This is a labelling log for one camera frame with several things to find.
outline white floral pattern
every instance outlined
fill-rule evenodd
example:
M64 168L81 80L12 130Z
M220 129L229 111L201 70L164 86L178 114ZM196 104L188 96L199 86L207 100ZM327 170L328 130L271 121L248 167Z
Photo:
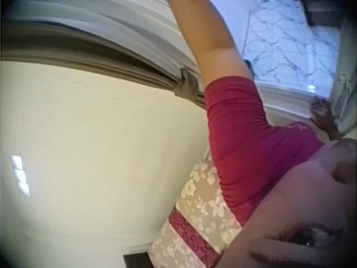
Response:
M226 249L242 229L224 202L217 170L211 161L195 165L176 209L217 253ZM149 255L154 267L205 267L168 222Z
M181 192L181 197L185 198L186 195L190 195L190 196L193 197L195 190L196 190L196 186L194 185L194 181L193 180L189 180L186 183L184 189Z
M224 209L227 207L226 203L224 203L219 196L216 196L215 200L211 200L208 202L208 205L213 207L212 216L223 218Z

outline pink top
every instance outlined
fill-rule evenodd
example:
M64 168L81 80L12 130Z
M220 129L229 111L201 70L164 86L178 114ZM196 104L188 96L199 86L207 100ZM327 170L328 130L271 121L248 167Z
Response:
M283 175L307 161L323 143L295 122L273 127L255 84L242 77L218 79L206 88L209 142L222 195L244 225Z

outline sleeve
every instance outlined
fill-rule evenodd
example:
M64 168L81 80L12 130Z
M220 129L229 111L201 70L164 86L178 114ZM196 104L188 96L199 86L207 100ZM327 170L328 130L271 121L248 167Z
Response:
M213 158L220 160L238 145L252 143L269 129L263 102L255 84L230 76L206 88L209 141Z
M227 203L247 198L265 187L274 171L267 163L274 151L272 127L255 84L237 76L206 88L209 144Z

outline fingers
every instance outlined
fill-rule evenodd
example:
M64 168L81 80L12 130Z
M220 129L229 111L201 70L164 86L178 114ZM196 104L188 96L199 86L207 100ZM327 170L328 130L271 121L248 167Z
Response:
M327 109L325 107L312 107L310 109L313 115L324 116L327 113Z
M324 98L319 98L319 97L315 97L313 102L311 103L311 108L319 108L319 107L323 107L323 108L327 108L329 109L331 106L331 103L324 99Z

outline woman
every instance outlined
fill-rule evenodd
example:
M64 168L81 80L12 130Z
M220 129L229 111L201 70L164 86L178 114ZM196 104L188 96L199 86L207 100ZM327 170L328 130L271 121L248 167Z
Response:
M209 0L169 0L206 88L209 142L223 197L242 224L218 267L330 267L355 237L356 141L329 104L303 123L268 124L253 78Z

